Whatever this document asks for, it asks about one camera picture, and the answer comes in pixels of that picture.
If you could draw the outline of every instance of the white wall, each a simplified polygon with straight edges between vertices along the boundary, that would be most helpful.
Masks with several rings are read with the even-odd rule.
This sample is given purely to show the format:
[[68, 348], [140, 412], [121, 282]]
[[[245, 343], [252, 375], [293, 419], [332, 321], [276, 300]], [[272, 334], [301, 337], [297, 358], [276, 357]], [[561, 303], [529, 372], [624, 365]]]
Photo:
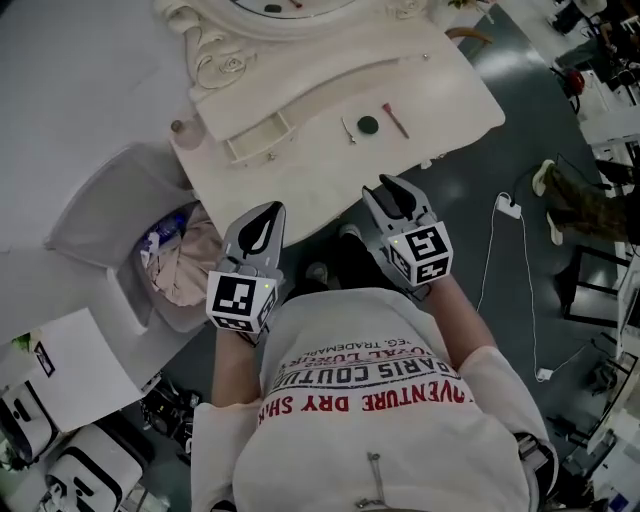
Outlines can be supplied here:
[[188, 339], [158, 318], [135, 336], [103, 271], [41, 249], [104, 160], [191, 110], [183, 55], [151, 0], [18, 0], [0, 17], [0, 343], [85, 306], [125, 366]]

